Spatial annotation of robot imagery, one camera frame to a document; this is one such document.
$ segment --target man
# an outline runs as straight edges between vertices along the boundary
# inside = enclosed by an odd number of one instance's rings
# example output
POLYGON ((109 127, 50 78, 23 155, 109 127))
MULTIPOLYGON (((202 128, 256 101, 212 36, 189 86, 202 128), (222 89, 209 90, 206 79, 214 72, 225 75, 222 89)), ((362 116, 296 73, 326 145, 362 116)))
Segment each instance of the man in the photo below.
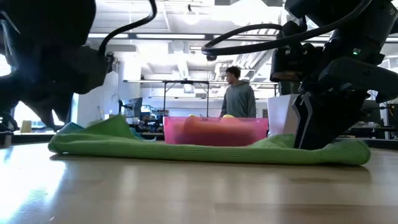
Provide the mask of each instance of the man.
POLYGON ((220 117, 229 114, 235 118, 255 118, 256 99, 249 82, 239 81, 241 69, 236 66, 227 68, 226 81, 230 86, 224 96, 220 117))

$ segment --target pink container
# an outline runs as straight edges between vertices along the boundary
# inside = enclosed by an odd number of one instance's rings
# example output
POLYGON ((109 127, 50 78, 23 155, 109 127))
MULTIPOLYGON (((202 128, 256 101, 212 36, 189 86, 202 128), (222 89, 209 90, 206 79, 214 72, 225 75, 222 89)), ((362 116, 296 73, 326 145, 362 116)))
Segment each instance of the pink container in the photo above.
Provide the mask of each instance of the pink container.
POLYGON ((164 117, 166 144, 247 146, 267 137, 266 118, 164 117))

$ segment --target ceiling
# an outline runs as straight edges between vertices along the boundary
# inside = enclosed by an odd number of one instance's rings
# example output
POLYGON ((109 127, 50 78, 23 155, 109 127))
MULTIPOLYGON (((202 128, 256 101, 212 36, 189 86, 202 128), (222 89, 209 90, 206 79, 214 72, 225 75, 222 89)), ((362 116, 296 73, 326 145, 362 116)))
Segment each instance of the ceiling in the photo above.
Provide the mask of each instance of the ceiling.
MULTIPOLYGON (((238 27, 257 23, 284 24, 287 13, 282 7, 267 6, 261 0, 238 0, 228 6, 221 0, 168 0, 157 1, 156 18, 132 33, 156 34, 224 34, 238 27)), ((107 34, 118 27, 138 21, 150 13, 146 0, 97 0, 97 13, 91 33, 107 34)), ((273 30, 255 30, 252 35, 274 35, 273 30)), ((93 47, 101 39, 89 39, 93 47)), ((112 40, 109 45, 131 47, 140 61, 145 79, 161 80, 180 76, 193 80, 218 81, 225 67, 238 65, 252 82, 263 82, 269 77, 271 51, 246 55, 218 57, 208 62, 199 51, 206 44, 203 40, 112 40)), ((252 42, 223 42, 222 47, 251 44, 252 42)), ((382 53, 390 57, 398 55, 395 44, 386 44, 382 53)))

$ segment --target desk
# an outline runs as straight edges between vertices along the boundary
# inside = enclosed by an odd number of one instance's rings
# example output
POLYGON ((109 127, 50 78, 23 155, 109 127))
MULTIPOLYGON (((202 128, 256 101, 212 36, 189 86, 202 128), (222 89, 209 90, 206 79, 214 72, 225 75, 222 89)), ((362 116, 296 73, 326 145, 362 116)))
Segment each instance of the desk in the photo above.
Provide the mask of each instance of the desk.
POLYGON ((357 138, 378 138, 384 139, 385 132, 395 132, 396 128, 382 127, 382 128, 370 128, 370 127, 354 127, 345 131, 344 135, 356 136, 357 138))
POLYGON ((154 139, 164 141, 164 133, 139 133, 144 139, 154 139))
POLYGON ((0 133, 0 145, 6 141, 6 136, 12 136, 13 144, 25 144, 32 142, 49 142, 55 133, 0 133))
POLYGON ((0 150, 0 223, 385 224, 398 220, 398 153, 364 167, 55 156, 0 150))

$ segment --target green cloth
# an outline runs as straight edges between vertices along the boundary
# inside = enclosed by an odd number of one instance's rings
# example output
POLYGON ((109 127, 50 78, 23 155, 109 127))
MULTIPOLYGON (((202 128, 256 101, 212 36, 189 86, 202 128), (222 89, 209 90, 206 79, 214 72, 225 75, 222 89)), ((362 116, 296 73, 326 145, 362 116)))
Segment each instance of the green cloth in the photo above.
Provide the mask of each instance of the green cloth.
POLYGON ((142 141, 148 141, 148 142, 156 142, 156 137, 154 139, 144 139, 134 128, 129 128, 131 134, 133 134, 136 138, 142 140, 142 141))
POLYGON ((49 149, 59 154, 83 156, 297 165, 326 163, 362 165, 367 163, 371 155, 367 145, 361 141, 336 142, 313 151, 294 149, 293 145, 292 135, 274 136, 246 147, 144 142, 131 134, 122 116, 115 116, 84 130, 57 134, 51 140, 49 149))

